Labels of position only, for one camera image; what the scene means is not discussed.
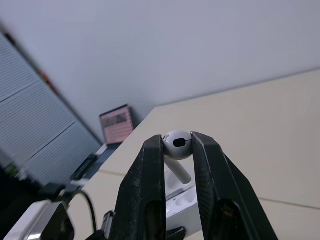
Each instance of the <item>white earbud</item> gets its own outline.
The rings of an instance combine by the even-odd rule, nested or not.
[[[171,131],[164,136],[163,146],[164,163],[183,184],[190,183],[191,175],[177,160],[183,160],[192,155],[191,134],[183,130]]]
[[[192,155],[191,134],[183,130],[175,130],[166,134],[163,138],[164,155],[175,159],[183,160]]]

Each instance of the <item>gray panel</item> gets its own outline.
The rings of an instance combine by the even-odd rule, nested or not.
[[[100,144],[80,124],[75,123],[28,160],[23,168],[41,184],[65,184],[87,156],[96,153]]]
[[[41,79],[0,32],[0,102],[36,81]]]
[[[0,149],[20,166],[76,119],[43,83],[0,102]]]
[[[1,149],[0,149],[0,166],[5,169],[8,167],[13,161],[8,157]]]

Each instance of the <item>earbud stem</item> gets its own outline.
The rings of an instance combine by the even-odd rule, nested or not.
[[[191,182],[191,178],[192,178],[191,175],[179,163],[179,161],[174,160],[168,156],[164,156],[164,163],[174,173],[174,175],[180,180],[181,183],[188,184]]]

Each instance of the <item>pink box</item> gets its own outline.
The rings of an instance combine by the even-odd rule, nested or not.
[[[99,117],[107,145],[123,143],[134,131],[128,105],[105,112]]]

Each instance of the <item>white device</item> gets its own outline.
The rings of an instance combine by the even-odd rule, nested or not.
[[[33,203],[4,240],[73,239],[74,235],[65,204],[44,200]]]

